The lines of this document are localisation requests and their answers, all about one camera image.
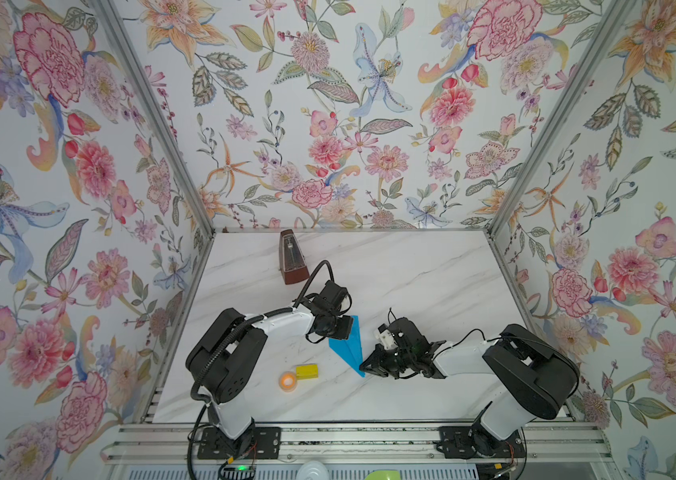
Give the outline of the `blue square paper sheet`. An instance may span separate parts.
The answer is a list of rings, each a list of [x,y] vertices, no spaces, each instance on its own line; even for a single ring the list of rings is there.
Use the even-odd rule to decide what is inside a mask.
[[[359,318],[352,316],[352,328],[346,340],[329,340],[330,349],[342,359],[357,375],[364,378],[366,374],[360,369],[364,356],[362,352]]]

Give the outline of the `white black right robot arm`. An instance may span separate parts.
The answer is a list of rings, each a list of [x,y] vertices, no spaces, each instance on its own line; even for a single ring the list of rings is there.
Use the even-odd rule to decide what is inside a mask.
[[[378,328],[377,343],[359,370],[402,380],[492,375],[504,391],[480,412],[472,429],[505,441],[535,420],[553,420],[577,391],[575,363],[519,324],[489,339],[475,328],[458,341],[430,342],[414,322],[399,318]]]

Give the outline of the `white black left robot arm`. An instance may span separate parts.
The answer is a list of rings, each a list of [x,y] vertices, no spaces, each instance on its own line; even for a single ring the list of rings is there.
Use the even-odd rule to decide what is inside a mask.
[[[223,310],[189,353],[190,397],[205,408],[203,416],[223,437],[236,441],[253,428],[241,397],[268,342],[302,337],[316,343],[349,338],[353,299],[333,280],[322,290],[300,296],[292,305],[244,315]]]

